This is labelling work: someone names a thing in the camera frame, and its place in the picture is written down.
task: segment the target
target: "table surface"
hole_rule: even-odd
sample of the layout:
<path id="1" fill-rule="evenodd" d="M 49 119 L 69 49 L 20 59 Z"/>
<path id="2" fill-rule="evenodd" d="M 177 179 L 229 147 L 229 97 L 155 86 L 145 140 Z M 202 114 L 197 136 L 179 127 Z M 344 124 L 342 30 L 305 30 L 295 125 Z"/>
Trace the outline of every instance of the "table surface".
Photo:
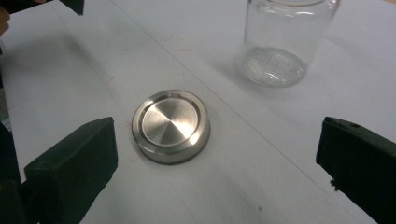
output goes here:
<path id="1" fill-rule="evenodd" d="M 286 89 L 235 68 L 244 0 L 86 0 L 12 15 L 3 80 L 22 168 L 80 125 L 115 120 L 119 168 L 82 223 L 375 223 L 315 157 L 326 116 L 396 142 L 396 5 L 347 0 L 306 77 Z M 190 91 L 211 135 L 193 160 L 154 163 L 131 120 L 150 95 Z"/>

